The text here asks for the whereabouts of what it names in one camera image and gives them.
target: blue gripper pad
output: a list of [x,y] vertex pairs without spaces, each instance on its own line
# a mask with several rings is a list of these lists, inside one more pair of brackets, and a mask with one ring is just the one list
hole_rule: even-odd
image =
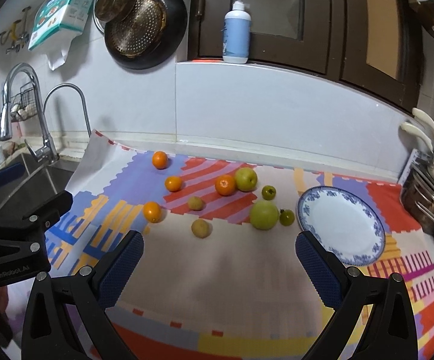
[[134,230],[130,231],[135,233],[134,236],[100,281],[98,303],[103,310],[115,306],[122,290],[144,253],[144,238],[142,234]]
[[11,181],[17,180],[26,170],[26,167],[20,162],[0,169],[0,188]]
[[337,310],[342,304],[342,286],[327,265],[325,259],[315,249],[304,233],[297,235],[295,253],[309,276],[322,302],[327,307]]

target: utensil holder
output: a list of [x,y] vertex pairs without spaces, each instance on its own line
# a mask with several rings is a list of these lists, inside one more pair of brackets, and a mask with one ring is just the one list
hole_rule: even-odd
[[[10,109],[12,110],[15,105],[19,105],[17,111],[11,111],[11,121],[12,122],[23,122],[24,120],[30,119],[37,115],[36,106],[36,92],[32,86],[32,83],[27,83],[21,86],[20,92],[11,98]],[[19,114],[19,110],[23,109],[25,111],[24,116]]]

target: colorful mat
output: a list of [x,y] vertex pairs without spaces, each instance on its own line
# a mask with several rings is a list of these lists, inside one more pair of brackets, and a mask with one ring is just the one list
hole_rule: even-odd
[[[283,169],[176,155],[156,170],[152,152],[140,152],[93,134],[69,183],[70,212],[48,232],[51,275],[71,275],[95,265],[133,229],[145,249],[117,305],[108,316],[140,360],[295,359],[303,357],[333,310],[322,304],[295,256],[297,221],[269,232],[254,230],[248,215],[259,192],[222,197],[213,187],[221,174],[253,167],[259,187],[271,184],[280,208],[295,208],[310,187],[327,185],[354,193],[374,209],[385,232],[379,260],[360,267],[364,274],[405,278],[417,324],[419,359],[434,353],[434,262],[420,225],[399,202],[400,186],[303,169]],[[184,188],[169,193],[164,180],[179,175]],[[190,196],[206,208],[189,211]],[[140,213],[154,200],[165,219],[149,226]],[[213,232],[196,239],[190,224],[197,216]],[[341,359],[349,358],[370,309],[365,307]],[[84,337],[81,327],[79,335]],[[98,354],[89,344],[86,350]]]

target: brown cabinet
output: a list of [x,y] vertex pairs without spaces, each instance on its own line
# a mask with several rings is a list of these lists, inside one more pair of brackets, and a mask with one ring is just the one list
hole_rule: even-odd
[[[284,65],[371,92],[410,111],[422,61],[407,0],[244,0],[250,61]],[[189,59],[220,58],[232,0],[192,0]]]

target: white plate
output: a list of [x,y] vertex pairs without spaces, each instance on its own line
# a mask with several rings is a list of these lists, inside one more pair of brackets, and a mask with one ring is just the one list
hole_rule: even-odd
[[313,187],[297,203],[300,227],[309,230],[341,262],[366,266],[377,261],[385,233],[377,214],[361,198],[335,187]]

